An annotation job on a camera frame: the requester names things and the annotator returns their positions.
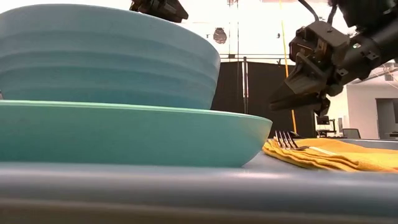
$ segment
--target table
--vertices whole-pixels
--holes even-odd
[[[398,175],[263,154],[241,169],[2,163],[0,176],[0,223],[398,223]]]

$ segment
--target blue bowl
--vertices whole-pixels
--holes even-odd
[[[6,100],[210,109],[219,68],[207,40],[136,12],[45,4],[0,14]]]
[[[209,110],[0,101],[0,162],[241,167],[272,122]]]

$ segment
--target yellow napkin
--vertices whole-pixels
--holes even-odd
[[[398,172],[398,151],[370,149],[334,139],[303,139],[298,146],[316,149],[294,151],[281,149],[277,141],[269,140],[262,150],[272,157],[309,169]]]

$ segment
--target fork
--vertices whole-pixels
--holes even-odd
[[[312,146],[301,146],[298,147],[296,142],[292,139],[290,134],[287,131],[275,131],[275,138],[280,148],[285,150],[296,150],[296,151],[304,151],[305,149],[313,149],[318,152],[322,152],[324,154],[328,154],[330,156],[336,155],[334,152],[329,152],[324,149],[320,149],[318,147]]]

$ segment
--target black backdrop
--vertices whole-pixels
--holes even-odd
[[[244,113],[241,62],[221,63],[217,89],[211,109],[217,111]]]
[[[293,68],[293,66],[289,66],[289,71],[292,71]],[[274,122],[270,137],[274,136],[275,130],[294,130],[290,110],[275,112],[269,109],[270,96],[285,78],[284,65],[248,62],[249,114],[268,118]],[[296,109],[295,121],[299,135],[307,138],[316,136],[314,113],[310,108]]]

